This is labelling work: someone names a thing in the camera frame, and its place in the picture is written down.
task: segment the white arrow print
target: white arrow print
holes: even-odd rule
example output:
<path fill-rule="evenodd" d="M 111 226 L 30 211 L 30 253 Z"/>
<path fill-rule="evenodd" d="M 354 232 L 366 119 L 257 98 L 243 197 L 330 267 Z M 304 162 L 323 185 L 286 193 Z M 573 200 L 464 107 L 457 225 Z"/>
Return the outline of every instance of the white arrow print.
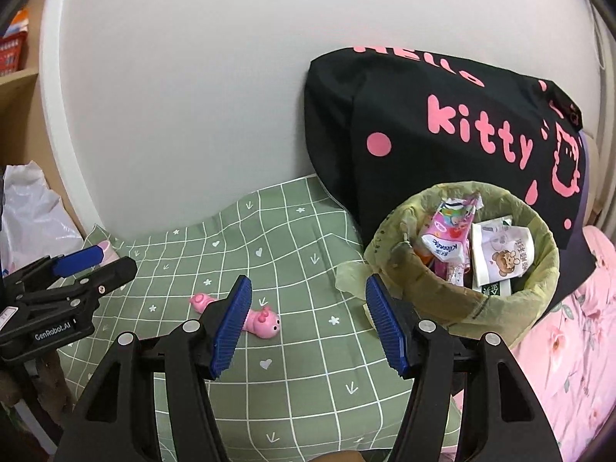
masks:
<path fill-rule="evenodd" d="M 349 387 L 349 384 L 344 384 L 344 385 L 346 386 L 349 394 L 355 394 L 357 392 L 357 389 L 359 389 L 359 387 L 353 387 L 355 385 L 353 381 L 350 382 L 350 387 Z"/>

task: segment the silver screw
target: silver screw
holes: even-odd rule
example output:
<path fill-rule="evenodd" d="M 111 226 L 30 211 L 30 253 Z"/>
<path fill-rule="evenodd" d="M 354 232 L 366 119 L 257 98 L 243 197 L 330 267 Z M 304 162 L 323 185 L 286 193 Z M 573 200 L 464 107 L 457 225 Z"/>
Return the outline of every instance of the silver screw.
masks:
<path fill-rule="evenodd" d="M 186 333 L 193 333 L 199 330 L 201 323 L 197 320 L 188 320 L 182 325 L 182 330 Z"/>
<path fill-rule="evenodd" d="M 490 345 L 498 345 L 500 344 L 500 337 L 495 333 L 488 333 L 485 336 L 485 341 Z"/>
<path fill-rule="evenodd" d="M 419 324 L 420 330 L 427 333 L 432 333 L 436 330 L 436 324 L 430 320 L 421 320 Z"/>
<path fill-rule="evenodd" d="M 134 337 L 132 336 L 132 333 L 125 332 L 125 333 L 122 333 L 122 335 L 118 337 L 118 344 L 119 345 L 128 345 L 133 340 L 134 340 Z"/>

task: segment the green checkered cloth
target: green checkered cloth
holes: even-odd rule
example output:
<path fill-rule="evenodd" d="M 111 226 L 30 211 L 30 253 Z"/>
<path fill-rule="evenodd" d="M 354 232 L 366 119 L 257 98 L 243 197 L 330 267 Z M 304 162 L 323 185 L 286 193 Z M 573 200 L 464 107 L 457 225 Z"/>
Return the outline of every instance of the green checkered cloth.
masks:
<path fill-rule="evenodd" d="M 238 275 L 253 284 L 253 309 L 280 314 L 273 339 L 242 333 L 231 367 L 208 392 L 229 458 L 305 462 L 337 450 L 389 449 L 411 381 L 389 368 L 362 308 L 335 288 L 335 268 L 362 260 L 346 211 L 315 176 L 249 194 L 214 217 L 133 242 L 100 228 L 87 246 L 109 239 L 137 261 L 134 281 L 101 298 L 95 333 L 60 350 L 79 396 L 122 332 L 165 335 L 198 318 L 189 298 L 225 298 Z M 155 376 L 163 460 L 176 460 L 164 375 Z M 457 443 L 460 412 L 452 401 L 445 446 Z"/>

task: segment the pink floral bedding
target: pink floral bedding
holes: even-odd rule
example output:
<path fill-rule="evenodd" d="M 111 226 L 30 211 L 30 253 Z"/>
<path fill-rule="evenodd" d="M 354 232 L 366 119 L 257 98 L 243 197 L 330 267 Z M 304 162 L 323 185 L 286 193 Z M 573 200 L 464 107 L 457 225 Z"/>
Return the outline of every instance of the pink floral bedding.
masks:
<path fill-rule="evenodd" d="M 580 457 L 616 404 L 616 250 L 596 227 L 583 232 L 597 259 L 594 273 L 512 350 L 563 462 Z"/>

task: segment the trash bin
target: trash bin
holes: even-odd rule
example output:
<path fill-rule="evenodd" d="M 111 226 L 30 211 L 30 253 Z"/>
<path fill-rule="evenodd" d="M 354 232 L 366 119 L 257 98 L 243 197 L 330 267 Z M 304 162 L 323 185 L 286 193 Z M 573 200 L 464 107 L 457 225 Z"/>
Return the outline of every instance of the trash bin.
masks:
<path fill-rule="evenodd" d="M 405 232 L 412 243 L 427 214 L 434 213 L 445 198 L 462 198 L 475 191 L 481 193 L 484 206 L 474 222 L 511 215 L 513 225 L 531 230 L 535 260 L 523 276 L 511 280 L 508 297 L 486 296 L 452 285 L 430 271 L 407 244 L 400 245 Z M 394 296 L 413 302 L 420 316 L 452 334 L 478 339 L 493 331 L 509 346 L 517 344 L 545 311 L 559 276 L 558 249 L 546 223 L 506 189 L 481 182 L 439 184 L 410 197 L 381 223 L 364 258 L 368 266 L 340 266 L 336 274 L 340 290 L 363 298 L 358 281 L 376 272 Z"/>

